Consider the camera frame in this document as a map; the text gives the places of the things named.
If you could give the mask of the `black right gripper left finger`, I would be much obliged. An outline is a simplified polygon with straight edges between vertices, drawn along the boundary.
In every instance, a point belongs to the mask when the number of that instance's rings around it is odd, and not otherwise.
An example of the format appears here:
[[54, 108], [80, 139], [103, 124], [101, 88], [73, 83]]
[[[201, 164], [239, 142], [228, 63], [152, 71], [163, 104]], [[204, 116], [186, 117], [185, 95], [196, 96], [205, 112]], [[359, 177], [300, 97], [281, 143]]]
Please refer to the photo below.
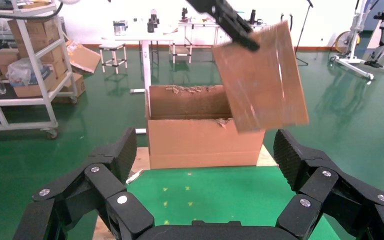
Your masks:
[[95, 148], [80, 167], [33, 194], [14, 239], [65, 240], [92, 211], [117, 240], [138, 239], [154, 226], [154, 217], [127, 191], [136, 155], [137, 135], [131, 127], [116, 142]]

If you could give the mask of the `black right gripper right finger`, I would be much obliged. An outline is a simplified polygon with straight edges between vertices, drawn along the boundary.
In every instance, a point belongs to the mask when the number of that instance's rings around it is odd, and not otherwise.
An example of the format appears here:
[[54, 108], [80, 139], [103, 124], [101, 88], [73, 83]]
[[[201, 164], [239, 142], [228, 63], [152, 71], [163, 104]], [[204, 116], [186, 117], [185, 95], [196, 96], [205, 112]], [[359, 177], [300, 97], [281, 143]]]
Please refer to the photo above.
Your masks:
[[342, 171], [322, 150], [298, 143], [279, 129], [274, 160], [295, 193], [276, 227], [307, 240], [323, 215], [357, 240], [384, 240], [384, 191]]

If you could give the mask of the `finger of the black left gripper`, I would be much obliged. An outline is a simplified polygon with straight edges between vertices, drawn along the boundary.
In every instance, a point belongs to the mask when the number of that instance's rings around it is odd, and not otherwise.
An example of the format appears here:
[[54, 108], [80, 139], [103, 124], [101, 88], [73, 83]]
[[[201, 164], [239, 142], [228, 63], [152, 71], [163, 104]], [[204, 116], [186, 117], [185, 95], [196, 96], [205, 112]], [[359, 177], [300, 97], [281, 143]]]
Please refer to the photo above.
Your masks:
[[249, 38], [253, 29], [226, 0], [187, 0], [187, 2], [197, 12], [212, 16], [234, 43], [240, 44], [251, 52], [260, 48], [256, 41]]

